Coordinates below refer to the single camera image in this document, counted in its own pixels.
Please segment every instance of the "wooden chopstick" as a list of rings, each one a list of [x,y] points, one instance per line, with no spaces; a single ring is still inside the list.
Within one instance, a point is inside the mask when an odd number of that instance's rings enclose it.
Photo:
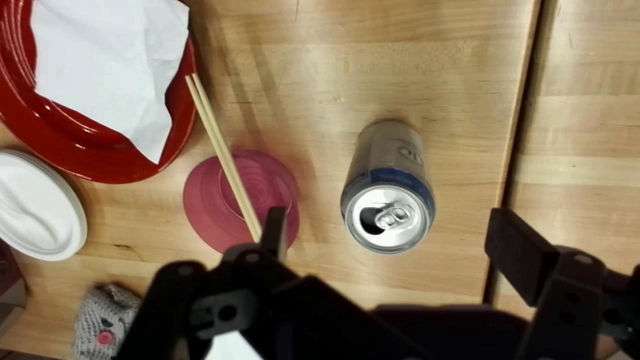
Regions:
[[[237,200],[237,205],[240,205],[240,211],[244,216],[244,222],[254,238],[254,241],[259,241],[259,235],[262,235],[262,225],[259,225],[259,219],[255,216],[255,210],[246,194],[246,188],[242,184],[242,177],[237,174],[237,167],[236,167],[236,162],[229,153],[229,149],[225,147],[225,141],[221,137],[221,132],[220,132],[220,125],[215,122],[215,116],[214,116],[214,110],[208,102],[208,95],[202,88],[202,82],[197,78],[197,74],[192,74],[192,75],[185,75],[185,83],[188,83],[188,90],[195,102],[195,108],[197,108],[197,114],[199,114],[199,119],[204,123],[204,129],[208,133],[208,140],[212,141],[218,158],[220,158],[220,164],[221,164],[221,169],[224,169],[224,176],[227,179],[227,184],[232,186],[232,192]]]

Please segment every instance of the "pull tab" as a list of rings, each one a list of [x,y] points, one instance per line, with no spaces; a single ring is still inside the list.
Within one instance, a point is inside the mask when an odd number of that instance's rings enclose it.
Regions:
[[[413,208],[405,202],[392,202],[375,214],[375,225],[382,230],[398,230],[410,224]]]

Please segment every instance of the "soda can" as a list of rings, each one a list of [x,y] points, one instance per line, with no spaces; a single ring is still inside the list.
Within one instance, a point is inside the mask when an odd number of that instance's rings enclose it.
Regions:
[[[422,241],[436,216],[424,169],[419,133],[382,119],[362,129],[340,196],[351,238],[380,254],[400,254]]]

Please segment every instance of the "wood grain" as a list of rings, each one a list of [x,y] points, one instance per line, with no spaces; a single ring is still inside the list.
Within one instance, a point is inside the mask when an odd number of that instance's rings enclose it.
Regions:
[[[640,261],[640,4],[550,2],[511,208],[555,243]],[[507,283],[499,305],[530,314]]]
[[[479,302],[483,230],[501,196],[534,0],[190,6],[199,78],[227,141],[263,149],[296,174],[302,225],[287,264],[362,305]],[[424,135],[437,202],[431,234],[403,256],[359,247],[337,210],[357,132],[389,116]],[[208,155],[195,125],[183,153],[152,179],[72,179],[88,208],[89,240],[61,264],[20,258],[31,302],[0,347],[64,358],[92,283],[116,280],[143,292],[163,261],[214,266],[220,256],[181,211],[183,179]]]

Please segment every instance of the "pink cup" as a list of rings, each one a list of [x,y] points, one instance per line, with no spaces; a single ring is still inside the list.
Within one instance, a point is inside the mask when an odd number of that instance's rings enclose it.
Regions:
[[[287,208],[287,243],[294,243],[300,211],[292,174],[262,152],[240,152],[234,159],[262,224],[271,205]],[[208,158],[190,172],[181,202],[192,227],[215,252],[252,241],[218,158]]]

